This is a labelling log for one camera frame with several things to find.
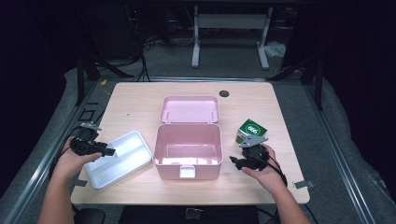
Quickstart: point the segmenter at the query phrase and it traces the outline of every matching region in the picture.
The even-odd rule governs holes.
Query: pink storage box
[[[223,160],[218,99],[164,99],[153,162],[162,179],[216,179]]]

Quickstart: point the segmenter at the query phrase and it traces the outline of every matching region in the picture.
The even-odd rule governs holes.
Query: small box
[[[133,131],[107,144],[113,156],[101,157],[85,165],[92,187],[103,189],[151,162],[151,152],[139,132]]]
[[[241,144],[249,135],[265,136],[267,130],[255,121],[248,119],[236,132],[236,142]]]
[[[216,179],[223,160],[218,100],[164,99],[153,162],[162,179]]]

